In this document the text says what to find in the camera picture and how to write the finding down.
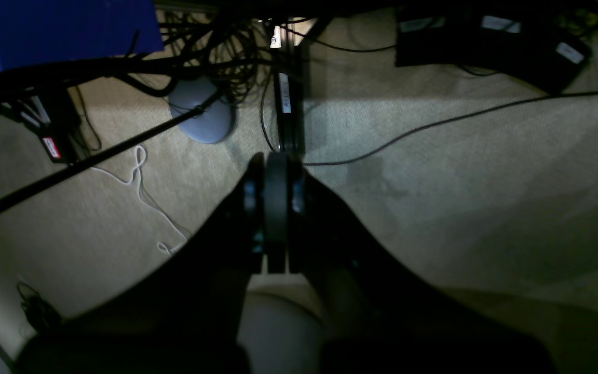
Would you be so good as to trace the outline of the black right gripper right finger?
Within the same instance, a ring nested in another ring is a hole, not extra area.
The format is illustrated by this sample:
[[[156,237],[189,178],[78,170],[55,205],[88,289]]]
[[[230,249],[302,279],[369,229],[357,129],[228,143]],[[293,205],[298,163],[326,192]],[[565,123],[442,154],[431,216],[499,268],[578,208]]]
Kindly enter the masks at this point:
[[[537,338],[401,264],[293,154],[277,156],[277,237],[322,301],[321,373],[556,373]]]

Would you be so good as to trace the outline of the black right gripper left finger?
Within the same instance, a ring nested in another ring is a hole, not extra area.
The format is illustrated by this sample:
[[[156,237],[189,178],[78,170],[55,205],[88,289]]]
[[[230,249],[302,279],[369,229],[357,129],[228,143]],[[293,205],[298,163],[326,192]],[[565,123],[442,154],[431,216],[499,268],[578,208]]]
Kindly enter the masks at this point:
[[[19,373],[250,373],[237,334],[253,274],[278,270],[278,155],[254,155],[164,265],[90,312],[40,333]]]

